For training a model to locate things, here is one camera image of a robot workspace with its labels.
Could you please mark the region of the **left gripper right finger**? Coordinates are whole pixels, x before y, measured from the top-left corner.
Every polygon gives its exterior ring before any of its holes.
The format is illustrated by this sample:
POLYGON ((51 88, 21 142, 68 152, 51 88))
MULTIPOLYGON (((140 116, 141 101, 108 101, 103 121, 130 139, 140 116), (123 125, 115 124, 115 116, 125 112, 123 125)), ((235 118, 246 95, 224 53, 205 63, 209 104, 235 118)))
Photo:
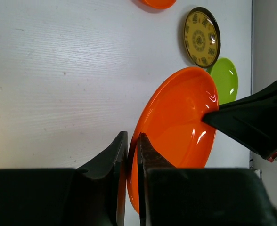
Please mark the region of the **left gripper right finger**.
POLYGON ((138 138, 139 217, 143 226, 277 226, 261 179, 243 168, 176 168, 138 138))

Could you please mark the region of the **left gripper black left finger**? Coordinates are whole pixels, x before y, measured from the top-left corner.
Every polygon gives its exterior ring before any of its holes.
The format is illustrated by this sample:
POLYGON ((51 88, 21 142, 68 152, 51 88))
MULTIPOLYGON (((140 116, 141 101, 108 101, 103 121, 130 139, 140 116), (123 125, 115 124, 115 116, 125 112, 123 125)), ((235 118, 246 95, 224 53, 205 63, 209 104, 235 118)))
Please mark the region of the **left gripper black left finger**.
POLYGON ((128 134, 79 168, 0 169, 0 226, 122 226, 128 134))

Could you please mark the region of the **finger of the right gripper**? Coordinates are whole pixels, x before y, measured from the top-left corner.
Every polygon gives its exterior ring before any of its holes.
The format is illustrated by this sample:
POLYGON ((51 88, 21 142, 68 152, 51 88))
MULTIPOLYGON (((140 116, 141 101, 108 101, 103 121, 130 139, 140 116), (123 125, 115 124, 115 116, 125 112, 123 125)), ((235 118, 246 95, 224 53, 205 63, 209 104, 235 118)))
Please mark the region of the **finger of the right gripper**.
POLYGON ((277 161, 277 80, 255 94, 220 105, 202 121, 261 158, 277 161))

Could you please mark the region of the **green plate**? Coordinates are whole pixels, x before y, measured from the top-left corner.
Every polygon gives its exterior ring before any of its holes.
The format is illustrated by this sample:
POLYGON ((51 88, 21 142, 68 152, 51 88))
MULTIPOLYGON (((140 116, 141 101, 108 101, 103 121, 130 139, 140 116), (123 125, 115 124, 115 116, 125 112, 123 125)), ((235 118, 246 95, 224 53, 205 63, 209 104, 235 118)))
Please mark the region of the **green plate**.
POLYGON ((220 58, 207 72, 212 77, 220 105, 236 100, 238 92, 238 74, 236 67, 228 58, 220 58))

